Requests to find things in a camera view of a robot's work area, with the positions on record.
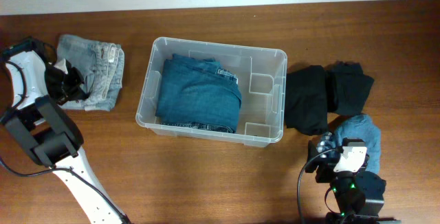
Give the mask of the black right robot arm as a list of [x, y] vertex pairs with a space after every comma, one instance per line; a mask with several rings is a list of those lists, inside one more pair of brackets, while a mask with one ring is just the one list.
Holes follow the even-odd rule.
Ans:
[[316, 173], [316, 183], [329, 185], [338, 210], [326, 214], [326, 223], [401, 223], [392, 217], [381, 218], [386, 181], [366, 169], [369, 160], [366, 143], [345, 138], [341, 146], [319, 151], [308, 143], [307, 161], [300, 171], [297, 191], [304, 173]]

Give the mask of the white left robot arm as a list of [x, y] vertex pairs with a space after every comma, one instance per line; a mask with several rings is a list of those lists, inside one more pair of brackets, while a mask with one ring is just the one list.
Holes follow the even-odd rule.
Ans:
[[57, 47], [28, 37], [1, 51], [13, 102], [1, 124], [44, 175], [67, 186], [91, 223], [129, 223], [89, 165], [84, 139], [66, 110], [109, 111], [122, 88], [119, 45], [60, 36]]

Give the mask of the light blue jeans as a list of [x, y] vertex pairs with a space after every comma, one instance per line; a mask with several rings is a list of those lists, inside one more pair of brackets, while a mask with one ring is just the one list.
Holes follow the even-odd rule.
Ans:
[[83, 76], [80, 88], [88, 95], [84, 100], [64, 103], [63, 109], [110, 111], [114, 108], [124, 73], [121, 45], [64, 34], [58, 40], [57, 56], [79, 70]]

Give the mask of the dark blue jeans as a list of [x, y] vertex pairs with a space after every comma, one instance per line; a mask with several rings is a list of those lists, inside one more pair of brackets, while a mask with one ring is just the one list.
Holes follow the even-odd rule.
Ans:
[[235, 133], [241, 103], [238, 76], [214, 58], [164, 61], [155, 112], [162, 124]]

